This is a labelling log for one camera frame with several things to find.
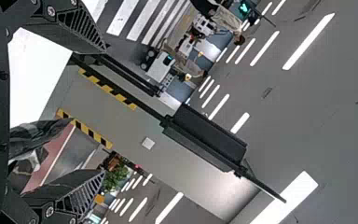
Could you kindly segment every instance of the white ceiling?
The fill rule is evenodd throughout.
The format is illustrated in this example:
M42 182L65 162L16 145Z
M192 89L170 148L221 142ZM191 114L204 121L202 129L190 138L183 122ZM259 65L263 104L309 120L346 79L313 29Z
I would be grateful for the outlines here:
M262 1L261 8L268 2ZM272 8L279 2L274 0ZM213 121L229 130L244 112L251 115L237 136L249 144L256 175L279 191L303 170L319 183L293 213L298 223L358 223L358 1L323 0L305 19L293 22L307 2L287 0L276 17L270 16L271 9L267 15L281 33L258 64L249 66L276 30L265 21L240 64L225 64L235 48L230 46L213 68L214 85L221 88L208 106L200 109L199 97L191 105L210 114L229 93ZM314 44L290 71L283 71L299 44L331 12L335 18ZM263 100L268 87L273 91ZM232 223L250 223L270 202L258 194ZM296 223L293 215L283 223Z

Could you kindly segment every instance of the person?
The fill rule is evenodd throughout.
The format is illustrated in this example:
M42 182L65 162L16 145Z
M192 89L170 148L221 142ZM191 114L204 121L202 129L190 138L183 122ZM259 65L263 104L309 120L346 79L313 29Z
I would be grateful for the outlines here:
M178 52L178 48L172 49L168 44L163 43L160 50L167 52L176 60L173 67L177 71L183 74L190 74L191 78L206 77L208 75L194 61L188 60L181 52Z
M190 0L194 8L208 20L214 21L234 34L234 44L242 45L246 39L242 35L242 21L225 7L212 4L209 0Z

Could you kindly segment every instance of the ceiling light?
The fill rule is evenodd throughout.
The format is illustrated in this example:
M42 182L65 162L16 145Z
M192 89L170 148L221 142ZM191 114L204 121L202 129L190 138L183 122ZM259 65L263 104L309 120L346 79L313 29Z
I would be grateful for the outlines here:
M252 46L254 43L255 43L255 38L253 38L253 39L251 40L251 42L248 44L248 46L246 46L246 48L245 48L245 49L243 50L243 52L241 53L240 57L238 57L237 61L235 61L235 64L238 64L238 63L242 60L243 56L245 56L245 54L248 52L248 50L251 48L251 46Z
M138 207L133 211L132 215L130 216L129 222L132 222L135 217L138 215L138 213L142 210L142 208L147 203L147 198L144 198L144 200L138 205Z
M251 224L279 224L317 187L318 183L307 172L302 172L281 194L287 203L275 199Z
M205 81L202 83L201 87L199 88L199 92L201 92L203 90L203 88L206 86L206 84L209 82L209 79L211 79L211 77L207 77L205 79Z
M126 204L126 206L123 208L123 210L121 210L121 212L120 212L120 216L121 216L121 217L124 216L124 214L127 212L127 209L129 209L129 207L131 206L132 202L133 202L133 198L131 198L131 199L127 202L127 204Z
M248 24L248 20L246 20L242 25L241 25L241 29Z
M205 93L212 87L214 83L214 79L212 79L212 81L209 83L209 85L205 88L205 91L202 92L200 99L202 99L202 97L205 95Z
M283 4L286 2L286 0L282 0L278 5L277 7L275 7L275 9L272 11L272 16L275 16L279 9L281 9L281 7L283 6Z
M124 187L121 189L121 192L124 192L124 190L126 190L127 186L130 184L130 182L127 182Z
M184 194L182 192L178 192L175 197L168 203L168 205L162 210L162 212L156 218L155 224L160 224L162 220L173 210L173 208L179 203L179 201L183 198Z
M139 182L141 182L142 178L144 178L142 175L140 175L138 177L138 179L136 180L135 184L132 186L132 189L136 189L136 187L138 186Z
M269 8L272 6L272 2L269 2L268 5L266 6L266 8L264 8L264 10L261 12L261 15L264 16L266 15L266 13L269 11ZM257 21L255 21L255 25L257 25L260 22L260 19L257 19Z
M255 58L251 62L251 66L255 66L255 64L258 62L258 60L263 56L263 54L266 52L266 50L269 48L269 46L274 42L275 38L278 36L279 31L275 31L274 34L269 38L267 43L263 46L263 48L257 53Z
M245 25L245 27L243 28L243 31L245 32L245 31L249 28L249 26L251 26L251 23L247 23L247 24Z
M111 203L110 206L109 206L109 209L112 209L112 207L113 207L113 205L115 205L116 201L117 201L117 199L114 199L114 200L112 201L112 203Z
M328 14L325 16L316 27L310 32L307 38L302 42L300 47L295 51L295 53L290 57L290 59L283 66L283 70L289 70L292 68L293 64L301 57L301 55L307 50L310 44L316 39L316 37L321 33L321 31L326 27L326 25L333 19L335 13Z
M209 95L208 99L206 99L206 101L203 103L202 108L205 108L205 106L207 104L209 104L209 102L212 100L212 98L214 97L214 95L217 93L217 91L220 89L220 85L217 85L214 90L212 91L212 93Z
M144 181L143 186L146 186L146 184L149 182L149 180L152 178L152 174L147 176L147 179Z
M120 210L120 207L123 206L123 203L124 203L124 202L126 202L126 199L121 200L120 204L119 204L119 205L116 207L116 209L115 209L115 213L117 213L118 210Z
M113 206L112 206L112 208L110 209L110 211L113 211L113 210L115 210L115 208L116 208L116 206L120 203L120 199L118 199L114 204L113 204Z
M237 46L232 53L229 55L229 57L226 60L226 63L229 63L229 61L231 61L232 57L234 57L234 55L237 53L237 51L240 49L241 46Z
M208 117L209 120L213 119L214 116L216 116L217 112L219 112L219 110L223 107L223 105L226 103L226 101L229 98L229 94L227 94L222 101L220 101L219 105L214 109L214 111L212 112L212 114Z
M220 61L220 59L222 59L222 57L223 57L223 55L225 55L226 51L227 51L227 48L223 49L223 52L219 55L219 57L216 60L217 63Z
M130 182L130 184L127 186L126 191L129 191L129 189L131 188L131 186L133 185L133 183L135 182L135 178L133 178Z
M237 133L240 130L240 128L243 126L243 124L245 124L246 120L248 120L249 117L250 115L248 113L244 113L242 117L234 125L234 127L232 127L231 132Z

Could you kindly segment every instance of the metal rod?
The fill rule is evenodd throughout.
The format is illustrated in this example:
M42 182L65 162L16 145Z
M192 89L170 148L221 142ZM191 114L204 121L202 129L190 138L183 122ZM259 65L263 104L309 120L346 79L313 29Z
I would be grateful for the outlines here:
M144 112L148 113L153 118L155 118L155 119L157 119L157 120L159 120L161 122L163 120L165 120L164 116L160 115L159 112L157 112L155 109L153 109L152 107L146 105L144 102L140 101L138 98L136 98L135 96L133 96L129 92L127 92L124 89L122 89L121 87L119 87L116 83L114 83L110 79L108 79L105 76L101 75L99 72L97 72L96 70L94 70L90 66L86 65L82 61L78 60L76 57L74 57L74 55L72 55L71 61L73 63L77 64L79 67L81 67L84 70L86 70L86 72L88 72L88 73L90 73L90 74L92 74L92 75L94 75L94 76L96 76L98 78L103 78L104 82L109 82L109 84L112 85L116 90L118 90L120 92L120 94L125 96L127 99L131 100L134 104L136 104L137 106L142 108Z
M119 76L123 77L127 81L129 81L132 85L136 86L141 91L144 91L147 95L154 97L156 93L151 90L150 88L146 87L144 83L141 83L140 81L134 79L133 77L129 76L123 69L120 69L110 62L108 62L106 59L102 58L100 55L91 55L95 60L105 65L107 68L118 74Z
M261 189L263 192L267 193L267 195L271 196L272 198L278 199L283 203L287 203L287 201L279 193L277 193L275 190L273 190L260 180L256 179L255 177L247 174L246 172L241 172L241 176L251 181L258 189Z
M109 69L113 70L114 72L117 72L117 70L121 70L122 72L117 73L121 77L125 78L127 81L135 85L136 87L147 90L148 95L149 93L153 93L153 95L150 96L156 96L158 95L160 89L152 85L151 83L144 80L142 77L139 77L136 73L132 72L128 67L124 66L123 64L116 61L114 58L110 57L107 54L99 55L94 54L91 55L95 60L99 61Z

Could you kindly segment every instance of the screw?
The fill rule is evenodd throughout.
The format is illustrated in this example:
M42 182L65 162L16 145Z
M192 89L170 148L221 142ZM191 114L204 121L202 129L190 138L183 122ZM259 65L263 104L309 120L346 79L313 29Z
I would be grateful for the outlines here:
M50 17L54 17L55 16L55 9L54 7L48 7L48 15Z
M8 80L8 73L5 71L0 71L0 78L3 81Z
M1 144L0 145L0 152L6 152L7 151L7 144Z
M51 217L54 214L54 208L49 207L48 210L46 210L46 217Z

